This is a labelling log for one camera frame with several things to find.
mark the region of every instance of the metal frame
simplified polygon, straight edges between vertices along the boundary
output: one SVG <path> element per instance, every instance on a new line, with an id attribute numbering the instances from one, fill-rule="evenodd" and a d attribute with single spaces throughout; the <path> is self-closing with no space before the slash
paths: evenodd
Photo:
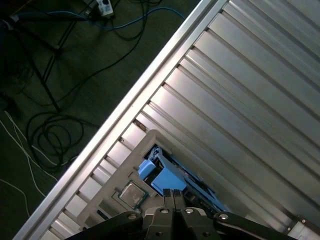
<path id="1" fill-rule="evenodd" d="M 228 0 L 202 0 L 104 122 L 14 240 L 39 239 Z"/>

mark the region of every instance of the tripod leg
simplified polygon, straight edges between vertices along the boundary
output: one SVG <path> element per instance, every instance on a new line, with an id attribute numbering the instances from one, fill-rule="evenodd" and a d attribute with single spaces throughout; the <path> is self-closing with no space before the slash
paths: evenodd
<path id="1" fill-rule="evenodd" d="M 51 46 L 49 43 L 47 43 L 45 40 L 43 40 L 42 38 L 40 38 L 38 35 L 34 34 L 32 31 L 28 30 L 27 28 L 25 28 L 24 26 L 21 26 L 19 23 L 16 24 L 14 26 L 16 29 L 18 29 L 19 31 L 29 35 L 31 38 L 33 38 L 35 41 L 38 41 L 40 44 L 42 44 L 44 47 L 46 47 L 47 49 L 49 49 L 50 51 L 52 51 L 55 54 L 59 54 L 60 53 L 60 49 Z"/>
<path id="2" fill-rule="evenodd" d="M 13 34 L 15 35 L 17 41 L 19 42 L 25 56 L 27 57 L 28 61 L 30 62 L 30 65 L 32 67 L 32 69 L 34 70 L 36 76 L 38 77 L 38 79 L 40 80 L 41 85 L 43 86 L 44 90 L 46 91 L 47 95 L 49 96 L 53 106 L 55 107 L 57 112 L 60 112 L 61 109 L 59 108 L 59 106 L 57 105 L 54 97 L 52 96 L 48 86 L 46 85 L 46 83 L 44 82 L 43 77 L 41 76 L 41 73 L 39 71 L 39 69 L 37 68 L 31 54 L 29 53 L 27 47 L 25 46 L 24 42 L 22 41 L 22 39 L 20 38 L 19 34 L 16 31 L 13 31 Z"/>

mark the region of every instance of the black tripod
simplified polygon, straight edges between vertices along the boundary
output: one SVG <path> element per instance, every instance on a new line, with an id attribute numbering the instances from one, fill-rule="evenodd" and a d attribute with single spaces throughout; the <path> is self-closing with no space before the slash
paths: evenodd
<path id="1" fill-rule="evenodd" d="M 48 86 L 47 86 L 47 81 L 49 78 L 49 75 L 51 73 L 51 70 L 55 64 L 55 61 L 57 60 L 57 58 L 59 57 L 59 55 L 62 52 L 62 47 L 65 44 L 69 34 L 71 33 L 71 31 L 73 30 L 73 28 L 75 27 L 76 22 L 83 22 L 86 21 L 86 18 L 81 18 L 81 17 L 53 17 L 53 18 L 48 18 L 48 17 L 24 17 L 21 18 L 19 20 L 15 20 L 13 17 L 11 18 L 8 15 L 3 15 L 1 14 L 0 19 L 2 19 L 3 21 L 5 21 L 6 25 L 7 25 L 7 30 L 9 33 L 12 33 L 14 35 L 14 37 L 17 39 L 19 45 L 22 48 L 23 53 L 25 54 L 27 60 L 29 61 L 32 69 L 34 70 L 37 78 L 39 79 L 41 85 L 43 86 L 46 94 L 48 95 L 48 97 L 50 98 L 51 104 L 54 106 L 54 108 L 56 109 L 57 112 L 60 112 L 61 109 L 58 106 L 55 98 L 53 97 L 52 93 L 50 92 Z M 101 21 L 101 20 L 105 20 L 105 18 L 103 17 L 94 17 L 94 18 L 90 18 L 90 21 Z M 67 30 L 64 32 L 61 40 L 59 41 L 58 45 L 56 47 L 50 45 L 49 43 L 47 43 L 46 41 L 44 41 L 42 38 L 40 38 L 38 35 L 34 34 L 33 32 L 31 32 L 30 30 L 28 30 L 26 27 L 24 27 L 21 23 L 22 22 L 58 22 L 58 21 L 72 21 L 72 24 L 70 24 L 67 28 Z M 31 37 L 33 40 L 35 40 L 36 42 L 38 42 L 39 44 L 41 44 L 42 46 L 44 46 L 45 48 L 47 48 L 48 50 L 50 50 L 53 55 L 50 57 L 50 60 L 45 68 L 45 71 L 43 74 L 41 74 L 40 70 L 38 69 L 35 61 L 32 58 L 31 53 L 29 52 L 28 48 L 26 47 L 26 45 L 24 44 L 22 38 L 20 37 L 20 32 L 24 33 L 26 35 L 28 35 L 29 37 Z"/>

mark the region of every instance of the small metal square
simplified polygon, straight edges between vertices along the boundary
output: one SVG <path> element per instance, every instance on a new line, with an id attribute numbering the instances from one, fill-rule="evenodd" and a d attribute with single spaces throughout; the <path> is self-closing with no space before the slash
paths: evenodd
<path id="1" fill-rule="evenodd" d="M 147 193 L 143 191 L 133 182 L 130 182 L 127 186 L 124 187 L 122 193 L 119 195 L 119 198 L 128 204 L 131 208 L 136 209 L 145 199 Z"/>

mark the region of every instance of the metallic surface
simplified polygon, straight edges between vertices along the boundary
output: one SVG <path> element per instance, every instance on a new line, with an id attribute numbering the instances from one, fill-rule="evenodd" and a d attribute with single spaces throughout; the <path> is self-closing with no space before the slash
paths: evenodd
<path id="1" fill-rule="evenodd" d="M 278 231 L 299 214 L 320 225 L 320 4 L 214 2 L 198 4 L 15 239 L 71 232 L 152 129 L 248 219 Z"/>

